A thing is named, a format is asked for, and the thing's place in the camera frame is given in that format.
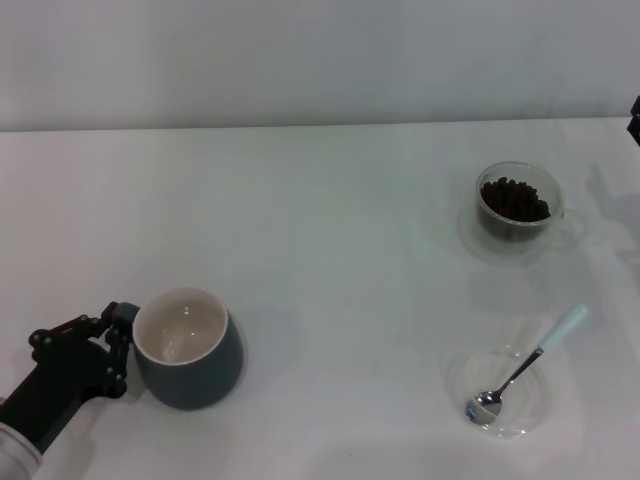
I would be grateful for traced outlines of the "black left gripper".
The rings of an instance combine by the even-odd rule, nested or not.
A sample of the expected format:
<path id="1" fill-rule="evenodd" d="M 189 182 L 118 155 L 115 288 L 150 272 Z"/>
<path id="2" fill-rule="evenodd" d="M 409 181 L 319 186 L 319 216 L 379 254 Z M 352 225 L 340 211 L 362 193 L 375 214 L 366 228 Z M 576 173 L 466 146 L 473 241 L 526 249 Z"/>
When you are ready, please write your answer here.
<path id="1" fill-rule="evenodd" d="M 132 327 L 140 308 L 111 302 L 99 317 L 80 315 L 29 337 L 36 367 L 0 405 L 0 423 L 46 452 L 82 405 L 127 391 Z M 89 339 L 104 338 L 109 349 Z"/>

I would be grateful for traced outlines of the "dark teal ceramic mug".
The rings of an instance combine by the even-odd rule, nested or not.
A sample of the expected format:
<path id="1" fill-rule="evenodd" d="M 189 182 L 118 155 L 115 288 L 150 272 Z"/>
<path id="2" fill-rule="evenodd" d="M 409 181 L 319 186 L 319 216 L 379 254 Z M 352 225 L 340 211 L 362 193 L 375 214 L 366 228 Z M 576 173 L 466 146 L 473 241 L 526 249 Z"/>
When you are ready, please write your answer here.
<path id="1" fill-rule="evenodd" d="M 241 335 L 228 309 L 204 289 L 174 289 L 150 301 L 136 314 L 132 335 L 147 389 L 171 408 L 209 407 L 242 374 Z"/>

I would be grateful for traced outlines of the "blue-handled metal spoon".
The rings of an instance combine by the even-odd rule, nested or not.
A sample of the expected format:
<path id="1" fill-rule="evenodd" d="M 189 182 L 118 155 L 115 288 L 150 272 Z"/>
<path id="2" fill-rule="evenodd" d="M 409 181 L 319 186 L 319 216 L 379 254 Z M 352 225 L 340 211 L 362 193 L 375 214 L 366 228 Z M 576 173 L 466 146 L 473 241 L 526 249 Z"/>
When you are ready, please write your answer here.
<path id="1" fill-rule="evenodd" d="M 584 304 L 578 305 L 565 313 L 498 389 L 480 392 L 467 402 L 464 409 L 467 419 L 481 427 L 487 427 L 495 422 L 502 410 L 504 391 L 538 358 L 559 346 L 589 316 L 590 311 Z"/>

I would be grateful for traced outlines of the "clear glass saucer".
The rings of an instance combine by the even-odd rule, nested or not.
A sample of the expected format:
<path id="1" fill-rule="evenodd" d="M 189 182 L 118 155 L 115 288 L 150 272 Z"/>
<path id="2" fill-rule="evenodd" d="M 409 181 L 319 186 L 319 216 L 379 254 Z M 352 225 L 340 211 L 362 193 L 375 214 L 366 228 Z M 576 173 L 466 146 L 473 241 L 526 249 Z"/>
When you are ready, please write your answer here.
<path id="1" fill-rule="evenodd" d="M 551 409 L 551 387 L 536 363 L 501 394 L 498 413 L 477 403 L 484 391 L 496 391 L 524 363 L 526 355 L 508 346 L 455 352 L 441 361 L 448 400 L 472 428 L 500 439 L 524 436 L 539 426 Z"/>
<path id="2" fill-rule="evenodd" d="M 543 230 L 525 242 L 502 241 L 489 234 L 479 222 L 479 202 L 471 195 L 464 200 L 457 217 L 457 231 L 463 245 L 475 257 L 501 267 L 522 267 L 534 263 L 551 249 L 562 249 L 563 234 L 557 225 L 537 225 Z"/>

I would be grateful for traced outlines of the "pile of coffee beans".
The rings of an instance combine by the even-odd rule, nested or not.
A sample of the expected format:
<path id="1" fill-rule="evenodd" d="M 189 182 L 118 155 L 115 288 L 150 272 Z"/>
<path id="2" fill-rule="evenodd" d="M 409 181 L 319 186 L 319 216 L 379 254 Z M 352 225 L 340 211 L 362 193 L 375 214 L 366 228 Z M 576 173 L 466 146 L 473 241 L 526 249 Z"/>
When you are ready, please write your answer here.
<path id="1" fill-rule="evenodd" d="M 479 222 L 495 238 L 508 242 L 525 242 L 538 236 L 543 228 L 530 226 L 550 217 L 546 201 L 526 182 L 501 177 L 486 182 L 479 190 Z"/>

